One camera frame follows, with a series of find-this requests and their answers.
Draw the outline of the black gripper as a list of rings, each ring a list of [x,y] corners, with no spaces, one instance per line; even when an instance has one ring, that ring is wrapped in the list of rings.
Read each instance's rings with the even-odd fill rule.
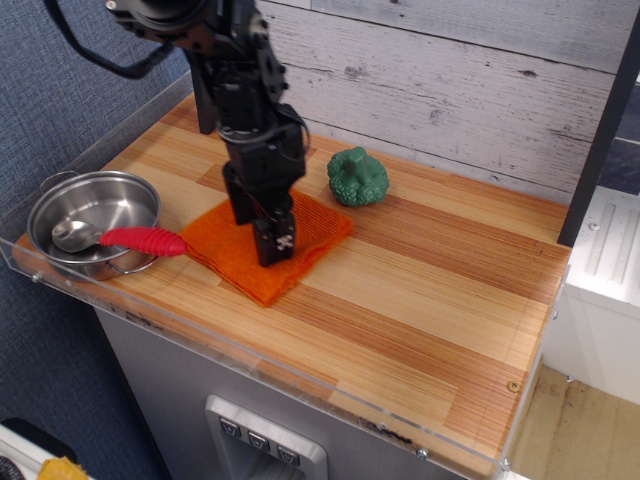
[[[222,174],[235,221],[252,222],[259,264],[288,260],[294,254],[295,217],[290,189],[306,173],[306,124],[292,106],[277,104],[266,128],[219,129],[229,161]]]

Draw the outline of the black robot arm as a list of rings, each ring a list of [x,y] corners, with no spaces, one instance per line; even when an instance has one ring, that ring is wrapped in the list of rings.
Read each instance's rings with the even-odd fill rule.
[[[222,175],[235,221],[253,228],[259,262],[292,257],[291,187],[306,173],[310,135],[281,97],[286,68],[252,1],[109,1],[126,30],[172,44],[188,58],[202,133],[217,132],[229,160]]]

